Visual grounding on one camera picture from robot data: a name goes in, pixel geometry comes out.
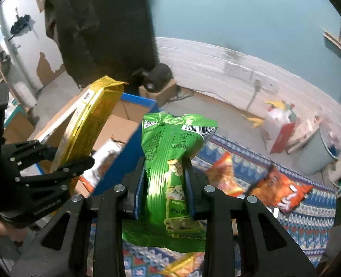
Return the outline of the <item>person left hand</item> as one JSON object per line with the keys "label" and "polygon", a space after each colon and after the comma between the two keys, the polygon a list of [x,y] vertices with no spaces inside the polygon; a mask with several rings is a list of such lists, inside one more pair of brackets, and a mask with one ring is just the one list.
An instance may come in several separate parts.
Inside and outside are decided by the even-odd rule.
{"label": "person left hand", "polygon": [[26,237],[26,228],[17,229],[0,221],[0,237],[9,237],[11,241],[22,242]]}

